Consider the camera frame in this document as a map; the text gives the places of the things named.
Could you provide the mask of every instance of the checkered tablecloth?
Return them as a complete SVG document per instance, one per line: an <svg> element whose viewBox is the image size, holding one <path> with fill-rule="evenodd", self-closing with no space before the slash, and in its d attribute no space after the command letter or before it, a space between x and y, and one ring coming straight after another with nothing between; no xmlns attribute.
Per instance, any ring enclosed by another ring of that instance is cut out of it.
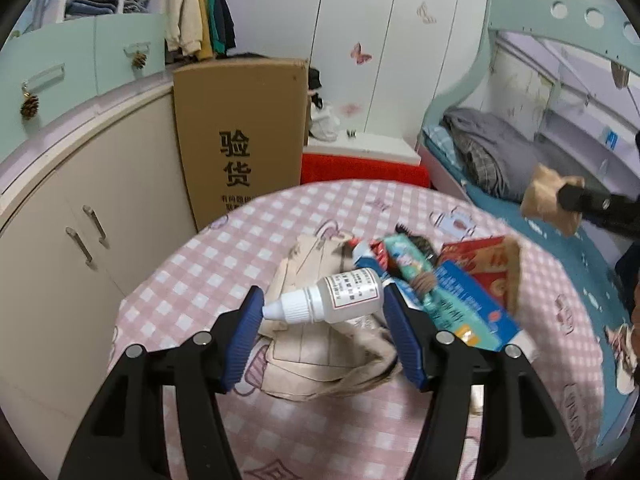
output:
<svg viewBox="0 0 640 480"><path fill-rule="evenodd" d="M588 314L560 263L468 203L393 182L349 180L297 187L257 198L214 222L173 254L120 306L112 364L134 342L149 351L176 346L236 309L251 285L266 290L300 233L379 237L396 222L436 247L454 237L438 218L470 216L472 236L511 234L521 246L517 321L541 355L534 368L549 390L583 464L596 443L604 399L602 353ZM296 403L257 389L264 352L244 381L218 396L229 443L245 479L402 479L430 402L404 377L354 397ZM186 480L174 392L165 390L172 478ZM481 421L472 417L460 478L471 479Z"/></svg>

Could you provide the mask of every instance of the eye drop bottle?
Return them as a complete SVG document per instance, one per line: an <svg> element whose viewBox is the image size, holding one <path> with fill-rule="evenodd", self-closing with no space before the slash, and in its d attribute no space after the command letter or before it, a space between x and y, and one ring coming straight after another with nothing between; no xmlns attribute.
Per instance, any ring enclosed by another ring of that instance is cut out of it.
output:
<svg viewBox="0 0 640 480"><path fill-rule="evenodd" d="M285 292L262 308L264 319L288 324L338 323L382 309L384 290L372 269L357 269L322 278L315 285Z"/></svg>

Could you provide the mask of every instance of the blue plaid pillow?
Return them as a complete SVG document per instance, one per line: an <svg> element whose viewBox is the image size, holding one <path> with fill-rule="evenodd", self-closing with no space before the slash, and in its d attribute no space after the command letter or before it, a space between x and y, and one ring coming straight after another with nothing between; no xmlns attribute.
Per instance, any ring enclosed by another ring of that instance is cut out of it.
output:
<svg viewBox="0 0 640 480"><path fill-rule="evenodd" d="M458 150L456 150L451 134L446 130L446 128L443 128L442 126L428 126L424 131L444 156L447 157L447 160L453 165L453 167L458 168L460 171L464 171L464 164L460 159L460 154L458 153Z"/></svg>

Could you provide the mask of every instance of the mint green drawer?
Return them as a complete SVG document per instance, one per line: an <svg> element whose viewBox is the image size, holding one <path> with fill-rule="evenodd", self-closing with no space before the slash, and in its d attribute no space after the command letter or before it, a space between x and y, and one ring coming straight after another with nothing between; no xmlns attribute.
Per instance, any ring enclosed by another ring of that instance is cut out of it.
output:
<svg viewBox="0 0 640 480"><path fill-rule="evenodd" d="M0 160L71 108L97 95L95 19L54 23L9 40L0 50ZM39 98L37 115L20 115L22 83Z"/></svg>
<svg viewBox="0 0 640 480"><path fill-rule="evenodd" d="M146 54L144 68L132 65L138 50ZM99 94L162 70L163 14L116 14L96 18L95 74Z"/></svg>

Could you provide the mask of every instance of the red fabric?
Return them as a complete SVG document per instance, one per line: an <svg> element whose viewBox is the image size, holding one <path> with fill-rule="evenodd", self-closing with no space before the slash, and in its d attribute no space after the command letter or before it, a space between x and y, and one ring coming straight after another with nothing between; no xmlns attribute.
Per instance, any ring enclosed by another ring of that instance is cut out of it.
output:
<svg viewBox="0 0 640 480"><path fill-rule="evenodd" d="M300 184L357 178L392 180L414 186L429 187L429 173L423 166L410 166L385 160L370 160L339 155L302 155Z"/></svg>

